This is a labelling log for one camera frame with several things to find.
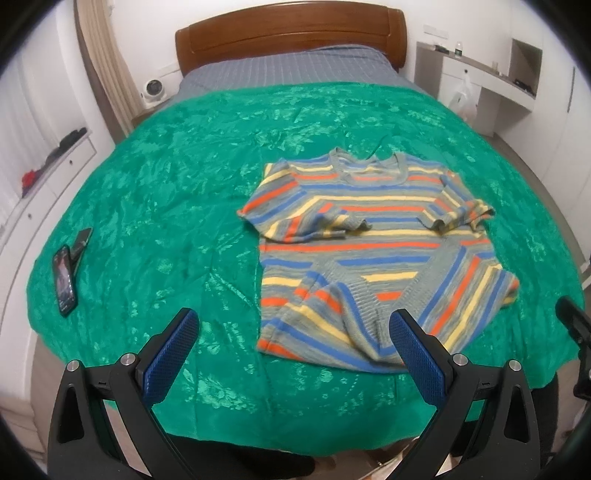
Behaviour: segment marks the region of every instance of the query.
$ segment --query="green satin blanket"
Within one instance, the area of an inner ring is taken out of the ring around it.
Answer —
[[[487,229],[521,289],[465,350],[473,362],[516,358],[530,386],[542,387],[576,357],[554,304],[565,294],[583,303],[577,270],[524,179],[432,98],[356,83],[211,93],[146,120],[90,176],[35,263],[31,325],[63,361],[92,366],[137,352],[179,308],[198,312],[198,343],[154,407],[176,435],[326,455],[419,434],[433,409],[408,375],[323,368],[254,349],[258,235],[236,210],[265,163],[334,147],[357,158],[403,151],[441,162],[496,208]],[[64,319],[51,257],[89,226],[80,303]]]

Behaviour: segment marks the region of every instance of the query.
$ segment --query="smartphone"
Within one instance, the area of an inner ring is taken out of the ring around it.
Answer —
[[[63,317],[67,317],[78,305],[76,285],[72,271],[70,247],[64,245],[53,255],[53,280],[56,287],[57,306]]]
[[[70,251],[70,262],[72,264],[72,268],[74,269],[74,276],[78,272],[78,267],[80,266],[80,260],[82,259],[82,254],[86,249],[86,245],[88,245],[88,240],[92,234],[92,228],[85,228],[84,230],[80,230],[78,235],[76,235],[76,240],[74,240],[74,245],[72,246],[72,250]]]

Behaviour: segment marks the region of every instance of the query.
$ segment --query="sweater sleeve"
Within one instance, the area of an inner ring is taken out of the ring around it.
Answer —
[[[347,231],[369,227],[363,217],[350,215],[308,193],[286,161],[267,166],[265,173],[255,193],[237,212],[265,238],[284,243],[306,242],[344,237]]]
[[[443,190],[418,216],[421,223],[440,233],[462,225],[470,225],[477,231],[480,223],[495,214],[490,205],[474,195],[464,186],[457,174],[447,170],[440,177]]]

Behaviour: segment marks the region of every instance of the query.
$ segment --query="striped sweater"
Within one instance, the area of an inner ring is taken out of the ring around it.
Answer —
[[[264,173],[238,211],[261,234],[261,352],[402,371],[392,311],[407,309],[454,353],[517,294],[481,223],[492,208],[441,164],[337,148]]]

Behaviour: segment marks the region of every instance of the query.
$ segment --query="phone screen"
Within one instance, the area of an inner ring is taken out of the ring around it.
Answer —
[[[53,277],[60,313],[68,314],[76,306],[76,293],[72,282],[70,249],[60,248],[53,256]]]

